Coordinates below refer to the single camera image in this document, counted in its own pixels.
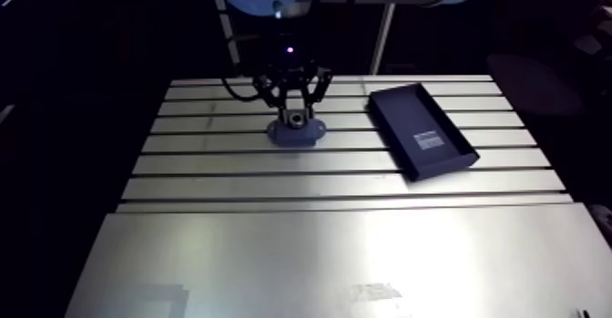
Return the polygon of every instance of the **metal sheet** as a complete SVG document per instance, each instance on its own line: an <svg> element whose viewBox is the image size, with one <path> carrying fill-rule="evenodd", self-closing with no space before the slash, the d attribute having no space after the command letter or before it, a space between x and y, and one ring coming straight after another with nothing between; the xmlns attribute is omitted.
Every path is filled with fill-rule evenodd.
<svg viewBox="0 0 612 318"><path fill-rule="evenodd" d="M131 179L125 200L340 198L564 190L553 170L462 171L409 182L401 174Z"/></svg>
<svg viewBox="0 0 612 318"><path fill-rule="evenodd" d="M333 96L366 96L372 91L385 88L405 86L408 82L380 83L333 83L327 89L326 97ZM426 82L423 86L432 96L499 96L501 91L494 82ZM241 96L254 95L251 85L232 86L234 92ZM166 99L230 99L228 91L222 86L171 87Z"/></svg>
<svg viewBox="0 0 612 318"><path fill-rule="evenodd" d="M514 112L453 112L447 114L458 128L521 128L523 122ZM328 130L374 130L367 115L362 113L320 114ZM261 116L172 117L158 118L154 133L263 131L274 120L272 113Z"/></svg>
<svg viewBox="0 0 612 318"><path fill-rule="evenodd" d="M363 200L294 200L256 202L130 202L117 207L117 212L264 212L309 210L394 210L431 208L469 208L488 206L537 205L571 203L569 194L504 194L477 197L424 197L406 199Z"/></svg>
<svg viewBox="0 0 612 318"><path fill-rule="evenodd" d="M230 84L250 84L250 77L228 78ZM424 81L442 81L442 82L458 82L458 81L493 81L489 76L336 76L333 82L424 82ZM221 85L220 79L177 79L172 80L171 86L200 86L200 85Z"/></svg>
<svg viewBox="0 0 612 318"><path fill-rule="evenodd" d="M612 253L580 204L114 214L66 318L166 318L142 294L171 286L181 318L597 318Z"/></svg>
<svg viewBox="0 0 612 318"><path fill-rule="evenodd" d="M434 97L443 110L496 111L511 110L504 97ZM317 112L364 112L365 97L328 97L315 105ZM288 108L301 108L301 99L288 99ZM263 101L243 103L237 100L202 100L164 102L159 109L160 116L185 115L235 115L276 112Z"/></svg>
<svg viewBox="0 0 612 318"><path fill-rule="evenodd" d="M471 169L543 168L550 164L540 149L479 150ZM239 174L278 172L398 171L387 151L279 154L142 156L134 174Z"/></svg>
<svg viewBox="0 0 612 318"><path fill-rule="evenodd" d="M529 147L536 142L524 129L462 130L476 148ZM375 131L328 132L315 149L379 150L386 146ZM210 134L185 136L150 136L142 151L151 152L219 152L279 150L264 133Z"/></svg>

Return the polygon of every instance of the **dark background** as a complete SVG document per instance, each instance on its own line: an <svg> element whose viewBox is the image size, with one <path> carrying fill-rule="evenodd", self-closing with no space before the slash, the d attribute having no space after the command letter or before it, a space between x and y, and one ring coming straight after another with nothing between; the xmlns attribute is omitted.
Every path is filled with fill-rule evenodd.
<svg viewBox="0 0 612 318"><path fill-rule="evenodd" d="M571 48L597 1L398 5L380 73L488 74L488 55L511 53L597 92L601 82ZM270 32L228 12L237 35ZM382 14L383 5L321 5L301 33L318 41L323 66L367 74ZM62 316L170 79L248 73L261 48L239 42L234 67L213 0L14 0L0 7L0 34L0 104L17 103L0 125L7 305Z"/></svg>

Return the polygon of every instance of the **metal pole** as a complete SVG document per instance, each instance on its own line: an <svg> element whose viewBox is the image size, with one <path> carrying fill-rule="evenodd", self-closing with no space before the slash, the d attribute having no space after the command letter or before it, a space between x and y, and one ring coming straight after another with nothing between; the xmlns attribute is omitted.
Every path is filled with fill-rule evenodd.
<svg viewBox="0 0 612 318"><path fill-rule="evenodd" d="M221 27L223 28L223 35L228 41L229 57L231 58L231 63L234 65L234 69L236 69L237 65L240 63L240 55L238 53L236 41L233 38L234 33L231 29L230 16L227 14L225 0L215 0L215 6L219 12L219 20L221 21Z"/></svg>
<svg viewBox="0 0 612 318"><path fill-rule="evenodd" d="M378 38L376 39L376 47L374 48L374 56L372 59L372 65L370 67L370 74L373 76L378 74L378 68L381 65L384 45L387 43L389 28L391 27L391 21L393 20L393 11L395 11L395 3L386 4L384 6L381 28L378 31Z"/></svg>

